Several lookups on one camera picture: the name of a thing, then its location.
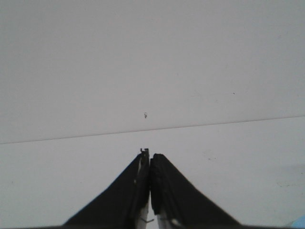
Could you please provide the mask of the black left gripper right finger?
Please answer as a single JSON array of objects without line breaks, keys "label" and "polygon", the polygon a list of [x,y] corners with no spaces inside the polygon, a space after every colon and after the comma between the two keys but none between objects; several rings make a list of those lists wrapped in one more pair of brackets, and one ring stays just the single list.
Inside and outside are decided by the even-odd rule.
[{"label": "black left gripper right finger", "polygon": [[159,226],[241,226],[203,195],[163,154],[150,162],[151,203]]}]

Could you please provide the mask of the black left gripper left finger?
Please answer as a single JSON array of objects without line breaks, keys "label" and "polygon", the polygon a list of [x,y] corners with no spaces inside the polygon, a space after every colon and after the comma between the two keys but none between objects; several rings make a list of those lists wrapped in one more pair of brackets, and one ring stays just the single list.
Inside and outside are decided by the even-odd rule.
[{"label": "black left gripper left finger", "polygon": [[141,153],[100,195],[64,226],[146,226],[150,194],[149,149]]}]

